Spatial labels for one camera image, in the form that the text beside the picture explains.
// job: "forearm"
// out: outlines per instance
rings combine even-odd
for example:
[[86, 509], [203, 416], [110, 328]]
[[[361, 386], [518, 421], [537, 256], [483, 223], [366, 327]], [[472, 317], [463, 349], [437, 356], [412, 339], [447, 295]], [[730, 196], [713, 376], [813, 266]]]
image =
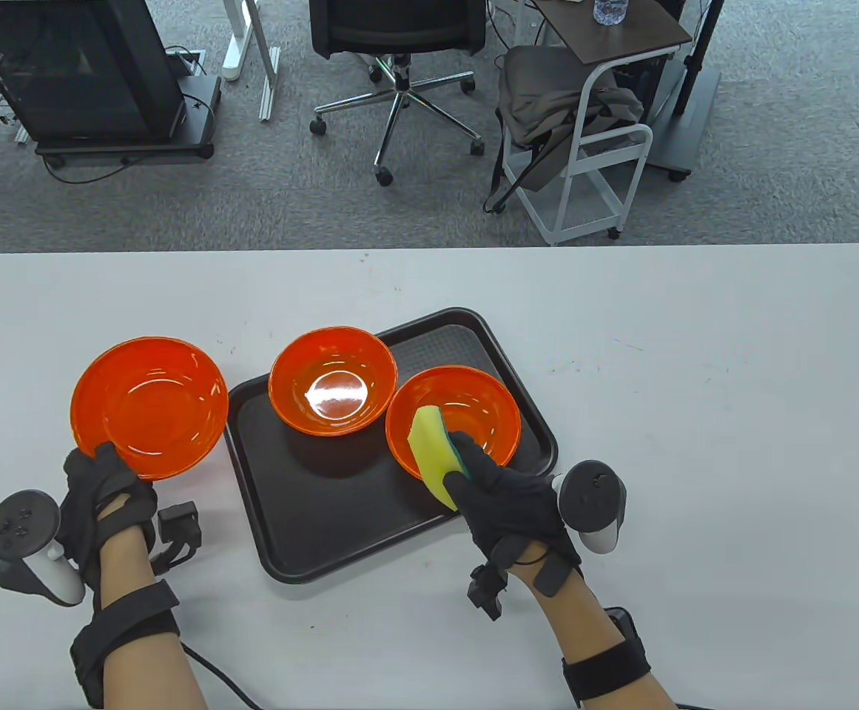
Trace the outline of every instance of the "forearm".
[[[568, 663], [592, 658], [623, 641], [623, 635], [580, 575], [572, 572], [554, 596], [542, 595], [533, 588], [531, 579], [526, 583], [544, 609]], [[676, 706], [656, 678], [647, 673], [629, 686], [586, 700], [584, 710], [676, 710]]]
[[[139, 527], [114, 535], [101, 548], [101, 605], [156, 582]], [[199, 684], [175, 633], [137, 639], [104, 663], [107, 710], [206, 710]]]

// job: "monitor stand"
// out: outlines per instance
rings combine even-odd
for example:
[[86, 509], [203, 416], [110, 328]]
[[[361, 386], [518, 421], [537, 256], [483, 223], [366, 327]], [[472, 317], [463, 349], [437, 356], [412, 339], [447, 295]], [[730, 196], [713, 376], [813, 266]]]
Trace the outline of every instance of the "monitor stand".
[[54, 170], [64, 166], [116, 166], [201, 163], [212, 158], [215, 148], [215, 110], [222, 99], [219, 77], [179, 77], [179, 90], [186, 94], [186, 117], [166, 143], [124, 143], [43, 140], [34, 152]]
[[[699, 162], [699, 148], [709, 125], [715, 94], [722, 78], [718, 69], [705, 67], [700, 71], [685, 111], [676, 115], [676, 101], [679, 98], [676, 81], [682, 81], [685, 73], [686, 67], [683, 67], [682, 62], [666, 62], [659, 86], [669, 91], [669, 94], [666, 97], [657, 95], [652, 111], [656, 118], [649, 124], [653, 129], [653, 146], [646, 164], [668, 170], [669, 179], [674, 183], [689, 177]], [[662, 101], [666, 101], [666, 104], [660, 108]]]

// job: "chair base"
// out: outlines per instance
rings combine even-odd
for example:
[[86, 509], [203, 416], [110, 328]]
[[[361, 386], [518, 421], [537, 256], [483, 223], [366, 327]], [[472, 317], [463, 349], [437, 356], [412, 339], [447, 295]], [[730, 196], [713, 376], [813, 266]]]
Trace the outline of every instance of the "chair base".
[[314, 108], [314, 120], [311, 121], [311, 133], [314, 135], [324, 135], [327, 132], [327, 123], [324, 121], [325, 114], [332, 114], [335, 111], [344, 111], [344, 109], [355, 108], [356, 106], [367, 106], [369, 104], [384, 104], [384, 102], [392, 102], [389, 109], [389, 118], [386, 119], [386, 125], [383, 129], [383, 137], [380, 141], [380, 148], [373, 159], [373, 175], [381, 186], [391, 185], [393, 182], [392, 173], [383, 165], [386, 152], [389, 149], [389, 141], [393, 135], [393, 129], [396, 127], [396, 122], [400, 116], [400, 109], [409, 108], [410, 105], [416, 104], [422, 106], [423, 109], [429, 111], [430, 114], [442, 119], [447, 125], [458, 129], [464, 135], [472, 139], [470, 153], [472, 155], [484, 155], [485, 144], [482, 142], [482, 136], [466, 126], [455, 116], [449, 112], [443, 111], [439, 106], [433, 104], [432, 101], [422, 96], [422, 91], [429, 91], [439, 86], [446, 84], [460, 85], [463, 94], [470, 94], [476, 88], [476, 80], [474, 80], [473, 72], [460, 72], [460, 74], [449, 75], [448, 77], [426, 78], [422, 81], [409, 81], [409, 54], [396, 54], [388, 60], [383, 57], [375, 57], [375, 67], [393, 82], [393, 88], [382, 89], [380, 91], [368, 92], [353, 98], [345, 98], [343, 101], [334, 101], [332, 104], [324, 104]]

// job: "metal pole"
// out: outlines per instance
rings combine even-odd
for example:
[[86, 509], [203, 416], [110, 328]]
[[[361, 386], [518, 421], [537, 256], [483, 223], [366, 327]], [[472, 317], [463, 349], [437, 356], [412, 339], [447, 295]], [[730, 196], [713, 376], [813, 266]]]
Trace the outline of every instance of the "metal pole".
[[722, 14], [723, 4], [724, 0], [712, 0], [709, 3], [709, 11], [707, 11], [706, 19], [702, 24], [702, 33], [699, 35], [699, 40], [695, 43], [693, 53], [686, 57], [686, 78], [683, 80], [682, 88], [679, 90], [679, 97], [676, 99], [676, 107], [673, 109], [673, 115], [683, 115], [686, 112], [686, 105], [689, 103], [689, 97], [693, 93], [695, 79], [699, 76], [699, 72], [702, 71], [706, 52], [709, 51], [709, 42], [713, 38], [715, 26], [719, 21], [719, 15]]
[[271, 55], [268, 54], [268, 43], [264, 38], [264, 30], [261, 28], [261, 18], [257, 16], [257, 6], [255, 0], [244, 0], [249, 8], [249, 17], [252, 19], [252, 30], [255, 33], [255, 44], [257, 44], [257, 53], [261, 54], [261, 63], [264, 64], [264, 73], [268, 77], [268, 84], [274, 86], [274, 80], [277, 76], [274, 73], [274, 65], [271, 64]]

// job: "orange bowl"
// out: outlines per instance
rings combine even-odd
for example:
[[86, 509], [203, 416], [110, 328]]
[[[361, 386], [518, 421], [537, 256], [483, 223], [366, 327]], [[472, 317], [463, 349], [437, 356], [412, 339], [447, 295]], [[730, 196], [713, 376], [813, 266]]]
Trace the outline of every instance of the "orange bowl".
[[474, 368], [447, 365], [420, 372], [400, 388], [386, 412], [386, 442], [407, 473], [422, 480], [409, 430], [416, 409], [436, 405], [450, 432], [466, 432], [499, 466], [521, 443], [521, 411], [511, 392], [493, 376]]
[[137, 338], [115, 345], [81, 375], [71, 430], [89, 456], [112, 441], [136, 475], [161, 481], [212, 452], [229, 415], [218, 366], [195, 345]]
[[375, 335], [359, 328], [322, 328], [277, 356], [268, 396], [277, 415], [298, 432], [344, 436], [386, 412], [398, 379], [396, 359]]

